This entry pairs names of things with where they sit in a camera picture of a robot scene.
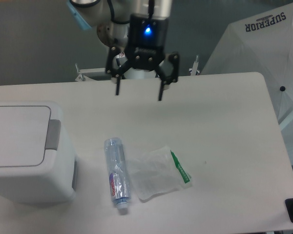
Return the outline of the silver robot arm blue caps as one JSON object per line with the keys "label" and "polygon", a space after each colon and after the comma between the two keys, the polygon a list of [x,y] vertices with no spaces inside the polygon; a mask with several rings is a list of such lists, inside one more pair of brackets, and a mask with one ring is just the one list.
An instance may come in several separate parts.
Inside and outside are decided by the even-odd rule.
{"label": "silver robot arm blue caps", "polygon": [[158,100],[179,76],[179,53],[165,53],[170,0],[69,0],[67,6],[84,30],[104,26],[108,55],[105,73],[119,94],[129,69],[154,71],[161,83]]}

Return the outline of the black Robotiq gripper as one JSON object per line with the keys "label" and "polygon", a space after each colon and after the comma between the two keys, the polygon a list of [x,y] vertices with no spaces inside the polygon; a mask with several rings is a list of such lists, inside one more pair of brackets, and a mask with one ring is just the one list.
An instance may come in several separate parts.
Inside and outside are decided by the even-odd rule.
{"label": "black Robotiq gripper", "polygon": [[121,53],[121,48],[114,45],[109,49],[105,65],[105,72],[116,80],[115,95],[119,95],[122,76],[130,68],[155,70],[161,81],[158,101],[162,100],[165,86],[178,81],[180,65],[178,52],[167,55],[167,60],[173,67],[169,76],[165,75],[159,65],[165,59],[164,47],[168,22],[168,18],[148,18],[141,14],[131,14],[128,41],[124,50],[127,61],[121,67],[113,67],[114,58]]}

